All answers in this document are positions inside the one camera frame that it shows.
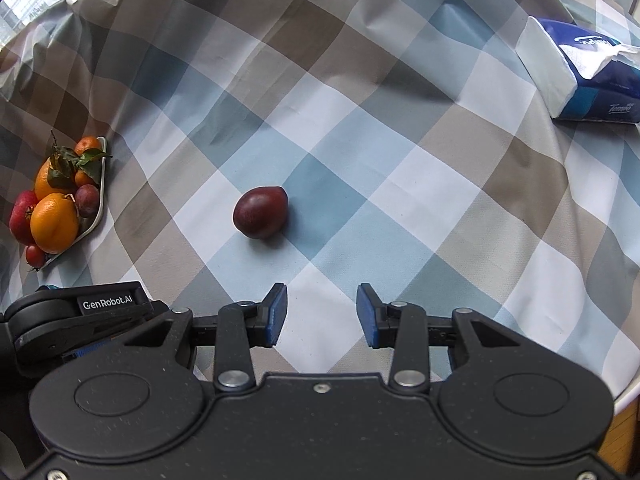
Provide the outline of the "dark purple plum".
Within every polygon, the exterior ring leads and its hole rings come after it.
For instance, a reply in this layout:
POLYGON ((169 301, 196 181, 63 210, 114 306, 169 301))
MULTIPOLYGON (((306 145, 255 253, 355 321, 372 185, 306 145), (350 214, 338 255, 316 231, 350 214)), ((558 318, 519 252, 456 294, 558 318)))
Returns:
POLYGON ((280 186, 260 186, 247 191, 236 203, 232 221, 245 236, 265 240, 288 220, 288 196, 280 186))

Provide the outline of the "cherry tomato on plate front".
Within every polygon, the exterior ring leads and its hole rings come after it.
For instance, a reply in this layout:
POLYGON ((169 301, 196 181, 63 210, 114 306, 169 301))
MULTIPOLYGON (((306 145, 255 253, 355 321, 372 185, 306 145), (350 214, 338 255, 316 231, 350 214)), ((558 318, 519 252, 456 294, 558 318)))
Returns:
POLYGON ((25 249, 26 262, 33 269, 41 269, 47 261, 44 251, 37 245, 29 245, 25 249))

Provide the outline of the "large front orange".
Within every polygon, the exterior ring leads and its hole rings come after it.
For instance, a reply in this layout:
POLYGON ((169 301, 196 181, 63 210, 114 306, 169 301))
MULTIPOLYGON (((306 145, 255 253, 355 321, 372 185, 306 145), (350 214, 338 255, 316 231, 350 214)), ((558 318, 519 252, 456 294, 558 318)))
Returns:
POLYGON ((51 193, 32 211, 30 232, 35 244, 50 255, 70 248, 78 235, 79 220, 72 194, 51 193))

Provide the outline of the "large orange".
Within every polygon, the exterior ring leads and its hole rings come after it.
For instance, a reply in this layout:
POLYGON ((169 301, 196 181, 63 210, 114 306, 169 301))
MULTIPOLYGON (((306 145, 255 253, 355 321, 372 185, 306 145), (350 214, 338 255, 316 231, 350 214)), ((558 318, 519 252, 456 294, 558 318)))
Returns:
POLYGON ((50 169, 50 159, 46 159, 46 161, 42 164, 40 169, 37 172, 34 181, 34 193, 37 197, 37 200, 42 200, 47 195, 51 193, 68 193, 70 190, 68 188, 54 188, 50 185, 48 180, 48 174, 50 169))
POLYGON ((35 244, 50 255, 70 248, 78 235, 79 220, 72 194, 51 193, 32 211, 30 232, 35 244))

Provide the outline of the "red apple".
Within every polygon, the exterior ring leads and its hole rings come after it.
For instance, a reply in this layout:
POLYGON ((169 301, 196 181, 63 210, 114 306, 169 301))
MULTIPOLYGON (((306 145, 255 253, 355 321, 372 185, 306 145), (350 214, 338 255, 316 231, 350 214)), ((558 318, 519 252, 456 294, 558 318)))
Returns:
POLYGON ((34 191, 21 192, 17 196, 10 214, 9 229, 14 238, 26 246, 35 244, 30 229, 30 217, 37 204, 38 198, 34 191))

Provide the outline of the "light green fruit plate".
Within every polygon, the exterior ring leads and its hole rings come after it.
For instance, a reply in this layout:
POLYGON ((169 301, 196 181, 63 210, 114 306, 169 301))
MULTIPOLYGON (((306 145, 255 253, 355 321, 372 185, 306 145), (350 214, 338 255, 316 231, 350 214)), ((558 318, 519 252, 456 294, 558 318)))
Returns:
MULTIPOLYGON (((79 231, 74 240, 74 245, 87 237, 99 224, 105 209, 105 177, 107 162, 111 158, 111 154, 107 151, 106 139, 103 136, 97 136, 102 143, 103 150, 88 150, 81 156, 74 152, 74 147, 65 146, 58 143, 55 138, 51 139, 46 159, 50 159, 50 169, 48 180, 54 188, 68 188, 70 192, 64 194, 72 194, 75 201, 75 193, 78 187, 75 185, 74 175, 77 170, 85 171, 93 180, 96 181, 96 187, 100 192, 100 206, 98 212, 90 218, 82 218, 78 214, 79 231)), ((47 261, 41 269, 50 266, 52 262, 60 258, 63 252, 57 255, 50 255, 45 252, 47 261)))

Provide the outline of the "plum on plate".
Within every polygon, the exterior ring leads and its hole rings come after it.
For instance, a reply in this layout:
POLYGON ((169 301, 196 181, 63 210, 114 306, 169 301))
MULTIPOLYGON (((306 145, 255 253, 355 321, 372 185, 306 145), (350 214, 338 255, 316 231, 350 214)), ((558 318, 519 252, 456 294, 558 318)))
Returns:
POLYGON ((100 192, 92 184, 81 185, 75 193, 75 203, 78 214, 82 218, 93 217, 99 210, 100 192))

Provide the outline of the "large back orange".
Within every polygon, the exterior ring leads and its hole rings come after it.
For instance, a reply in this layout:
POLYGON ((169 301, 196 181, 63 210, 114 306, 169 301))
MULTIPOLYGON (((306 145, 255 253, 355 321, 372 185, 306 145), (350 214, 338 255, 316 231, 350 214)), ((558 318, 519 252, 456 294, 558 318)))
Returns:
POLYGON ((68 193, 70 190, 68 188, 54 188, 50 185, 48 180, 48 174, 50 169, 50 159, 46 159, 46 161, 42 164, 40 169, 37 172, 34 181, 34 193, 37 197, 37 200, 42 200, 47 195, 51 193, 68 193))

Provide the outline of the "small mandarin with leaves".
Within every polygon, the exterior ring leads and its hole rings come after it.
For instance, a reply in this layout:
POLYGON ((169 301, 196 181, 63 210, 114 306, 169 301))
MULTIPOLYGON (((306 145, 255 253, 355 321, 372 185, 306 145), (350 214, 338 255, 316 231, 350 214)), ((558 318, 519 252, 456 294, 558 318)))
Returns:
POLYGON ((96 181, 82 170, 77 170, 75 172, 74 181, 78 188, 81 188, 84 185, 96 185, 96 181))

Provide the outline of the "back small mandarin on plate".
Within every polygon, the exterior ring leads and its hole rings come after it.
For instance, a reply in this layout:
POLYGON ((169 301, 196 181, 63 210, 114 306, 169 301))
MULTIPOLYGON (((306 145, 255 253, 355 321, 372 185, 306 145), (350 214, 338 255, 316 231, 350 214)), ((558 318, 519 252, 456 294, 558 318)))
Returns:
POLYGON ((74 152, 78 156, 88 150, 103 150, 102 143, 96 136, 83 136, 74 146, 74 152))

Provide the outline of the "checkered blue brown tablecloth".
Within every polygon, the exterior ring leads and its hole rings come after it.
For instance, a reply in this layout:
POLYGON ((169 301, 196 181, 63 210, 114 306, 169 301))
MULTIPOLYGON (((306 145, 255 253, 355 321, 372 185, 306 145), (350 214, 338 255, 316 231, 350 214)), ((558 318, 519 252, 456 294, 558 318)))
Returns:
POLYGON ((639 130, 555 122, 515 53, 531 16, 636 44, 611 0, 58 0, 1 50, 1 211, 52 138, 104 136, 96 229, 1 301, 137 281, 209 314, 288 286, 265 370, 382 370, 360 283, 468 307, 639 389, 639 130), (280 186, 265 240, 233 224, 280 186))

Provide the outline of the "blue tissue pack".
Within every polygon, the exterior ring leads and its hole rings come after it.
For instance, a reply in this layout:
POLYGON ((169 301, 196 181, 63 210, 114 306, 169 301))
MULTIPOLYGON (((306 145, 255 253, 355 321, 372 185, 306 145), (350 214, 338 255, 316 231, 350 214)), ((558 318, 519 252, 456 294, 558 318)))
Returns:
POLYGON ((552 118, 639 121, 637 47, 577 25, 531 16, 515 52, 552 118))

